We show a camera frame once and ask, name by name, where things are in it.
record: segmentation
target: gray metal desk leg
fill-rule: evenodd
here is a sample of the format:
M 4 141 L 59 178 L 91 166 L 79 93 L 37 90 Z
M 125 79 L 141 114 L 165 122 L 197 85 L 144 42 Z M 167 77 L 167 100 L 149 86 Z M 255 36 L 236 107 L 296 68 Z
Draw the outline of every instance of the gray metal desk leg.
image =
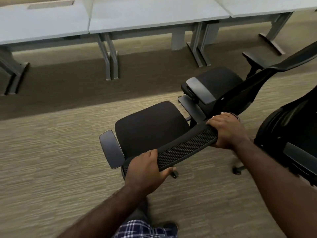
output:
M 202 34 L 199 38 L 198 49 L 207 66 L 211 66 L 211 62 L 208 56 L 205 54 L 204 48 L 206 44 L 212 44 L 215 42 L 219 27 L 219 21 L 205 22 L 202 26 Z
M 110 39 L 109 33 L 104 33 L 105 40 L 108 44 L 110 51 L 110 71 L 113 79 L 119 79 L 118 71 L 118 52 L 116 51 L 112 40 Z
M 172 51 L 181 50 L 185 46 L 185 31 L 175 30 L 172 32 Z
M 261 38 L 263 38 L 271 47 L 274 48 L 278 55 L 283 55 L 285 52 L 276 42 L 274 42 L 274 39 L 292 14 L 292 12 L 281 13 L 275 21 L 272 21 L 272 27 L 267 35 L 263 33 L 259 34 Z
M 100 48 L 101 54 L 106 64 L 106 80 L 109 81 L 111 80 L 109 54 L 107 52 L 107 48 L 105 46 L 102 34 L 101 33 L 97 34 L 96 38 L 97 38 L 97 43 Z
M 6 85 L 6 89 L 0 93 L 0 96 L 16 94 L 18 92 L 28 65 L 29 63 L 18 63 L 14 60 L 10 50 L 5 47 L 0 47 L 0 68 L 5 70 L 11 76 Z
M 200 31 L 202 29 L 202 26 L 203 26 L 203 22 L 199 22 L 196 24 L 195 29 L 193 31 L 191 42 L 187 43 L 189 49 L 191 50 L 192 54 L 194 55 L 194 58 L 196 60 L 196 63 L 198 64 L 199 68 L 201 68 L 203 66 L 203 64 L 199 58 L 198 52 L 197 52 L 197 46 L 198 46 L 199 36 L 200 36 Z

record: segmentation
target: blue plaid fabric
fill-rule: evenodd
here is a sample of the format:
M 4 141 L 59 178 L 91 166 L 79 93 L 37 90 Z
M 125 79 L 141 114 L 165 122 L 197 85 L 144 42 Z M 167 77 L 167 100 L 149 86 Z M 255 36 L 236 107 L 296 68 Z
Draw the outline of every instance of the blue plaid fabric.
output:
M 177 238 L 169 229 L 152 228 L 143 220 L 131 220 L 119 227 L 113 238 Z

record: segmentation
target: black seat cushion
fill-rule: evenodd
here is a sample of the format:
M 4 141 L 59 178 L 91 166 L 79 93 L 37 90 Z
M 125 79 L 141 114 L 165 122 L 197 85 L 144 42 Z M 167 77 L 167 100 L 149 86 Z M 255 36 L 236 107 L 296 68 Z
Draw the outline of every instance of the black seat cushion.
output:
M 196 78 L 212 93 L 216 100 L 243 82 L 235 72 L 222 67 L 213 68 L 208 72 L 196 76 Z M 215 103 L 216 101 L 205 105 L 199 102 L 199 106 L 205 115 L 209 117 Z
M 168 101 L 126 116 L 115 124 L 125 158 L 159 148 L 189 131 L 179 110 Z

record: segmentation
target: chair backrest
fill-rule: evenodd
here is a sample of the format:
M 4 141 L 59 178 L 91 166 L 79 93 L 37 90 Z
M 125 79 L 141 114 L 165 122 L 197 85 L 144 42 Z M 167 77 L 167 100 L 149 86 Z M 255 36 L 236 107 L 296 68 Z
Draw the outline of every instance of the chair backrest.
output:
M 267 67 L 220 97 L 211 116 L 220 112 L 232 112 L 239 115 L 254 101 L 263 84 L 277 72 L 296 68 L 317 57 L 317 41 L 293 54 L 282 62 Z

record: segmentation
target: black mesh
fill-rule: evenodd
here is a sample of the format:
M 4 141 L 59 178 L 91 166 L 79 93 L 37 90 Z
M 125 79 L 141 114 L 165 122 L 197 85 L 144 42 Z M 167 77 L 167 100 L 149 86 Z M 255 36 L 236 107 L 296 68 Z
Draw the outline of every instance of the black mesh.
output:
M 189 140 L 183 141 L 175 146 L 158 153 L 158 167 L 161 170 L 162 167 L 168 166 L 177 160 L 182 161 L 182 158 L 190 153 L 196 151 L 200 147 L 206 145 L 208 142 L 218 137 L 217 131 L 211 126 L 207 126 L 206 129 L 199 132 L 197 135 Z M 124 174 L 128 171 L 128 164 L 124 165 Z

